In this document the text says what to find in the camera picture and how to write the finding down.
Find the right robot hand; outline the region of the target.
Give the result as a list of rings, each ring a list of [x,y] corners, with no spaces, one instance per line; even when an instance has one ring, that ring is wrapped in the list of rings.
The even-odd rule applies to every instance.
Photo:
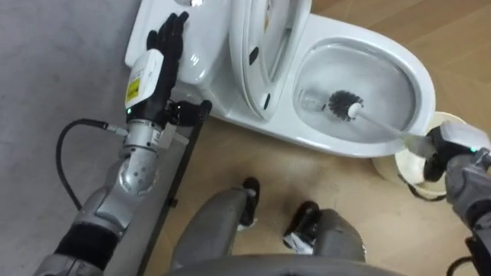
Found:
[[[444,121],[431,129],[427,137],[435,149],[423,167],[423,177],[430,182],[442,177],[452,158],[471,156],[482,148],[490,149],[490,138],[483,130],[462,122]]]

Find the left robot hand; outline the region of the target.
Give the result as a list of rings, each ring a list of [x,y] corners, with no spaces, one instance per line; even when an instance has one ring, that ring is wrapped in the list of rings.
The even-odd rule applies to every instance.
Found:
[[[183,33],[189,18],[186,11],[172,13],[158,30],[147,35],[146,50],[130,71],[125,94],[126,121],[145,120],[164,128],[168,123],[194,127],[210,114],[212,103],[173,100],[180,60],[183,55]]]

